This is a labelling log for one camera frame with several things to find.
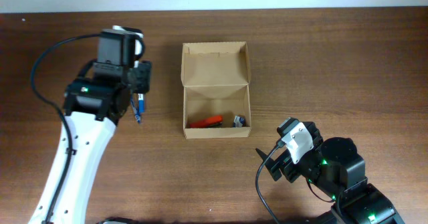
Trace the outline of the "orange red stapler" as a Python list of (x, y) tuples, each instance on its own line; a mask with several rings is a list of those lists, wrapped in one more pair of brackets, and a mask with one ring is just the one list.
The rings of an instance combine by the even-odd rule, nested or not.
[(223, 122), (222, 115), (211, 116), (203, 120), (192, 122), (189, 124), (189, 128), (210, 128), (221, 125)]

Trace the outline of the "white blue staples box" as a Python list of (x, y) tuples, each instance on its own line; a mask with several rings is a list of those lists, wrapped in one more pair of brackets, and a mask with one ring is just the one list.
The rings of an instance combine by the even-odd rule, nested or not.
[(245, 118), (242, 116), (235, 116), (233, 119), (233, 127), (234, 128), (246, 127)]

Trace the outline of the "brown cardboard box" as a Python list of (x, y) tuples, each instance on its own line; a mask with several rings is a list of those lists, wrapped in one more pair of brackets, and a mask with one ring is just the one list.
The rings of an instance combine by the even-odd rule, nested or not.
[[(248, 137), (251, 132), (250, 81), (246, 42), (184, 43), (181, 82), (185, 138)], [(221, 125), (189, 128), (192, 122), (216, 115), (222, 115)], [(244, 117), (246, 127), (234, 128), (235, 116)]]

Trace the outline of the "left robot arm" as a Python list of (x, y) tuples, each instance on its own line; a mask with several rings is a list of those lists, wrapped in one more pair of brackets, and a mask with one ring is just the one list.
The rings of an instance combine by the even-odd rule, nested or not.
[(102, 155), (133, 97), (150, 90), (152, 64), (143, 61), (143, 32), (113, 26), (95, 34), (98, 53), (66, 87), (64, 105), (42, 96), (35, 73), (42, 59), (63, 45), (60, 41), (35, 61), (33, 93), (57, 112), (62, 123), (58, 149), (30, 223), (84, 223), (89, 197)]

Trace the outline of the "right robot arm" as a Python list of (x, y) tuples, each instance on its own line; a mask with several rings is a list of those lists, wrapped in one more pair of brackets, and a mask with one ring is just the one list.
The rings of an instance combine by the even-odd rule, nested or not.
[(329, 211), (308, 223), (400, 224), (392, 202), (368, 182), (365, 161), (352, 139), (324, 140), (314, 122), (289, 117), (278, 128), (279, 139), (269, 153), (258, 150), (261, 168), (272, 179), (293, 183), (304, 177), (309, 188), (327, 195)]

